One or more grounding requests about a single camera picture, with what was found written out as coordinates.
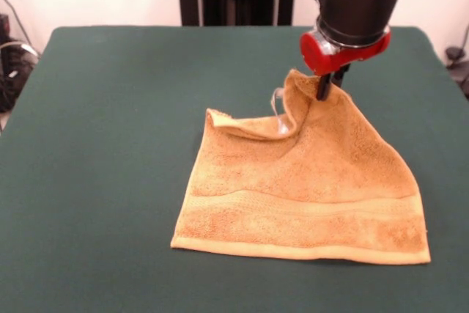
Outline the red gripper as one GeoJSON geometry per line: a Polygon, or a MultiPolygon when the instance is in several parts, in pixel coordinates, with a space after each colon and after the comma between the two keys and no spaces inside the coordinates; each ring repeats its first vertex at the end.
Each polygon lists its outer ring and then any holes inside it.
{"type": "Polygon", "coordinates": [[[331,82],[341,87],[350,64],[364,61],[381,54],[391,41],[391,29],[385,28],[383,36],[365,47],[343,46],[328,39],[317,26],[300,36],[300,52],[306,66],[316,76],[321,76],[317,86],[316,99],[324,101],[329,96],[331,82]]]}

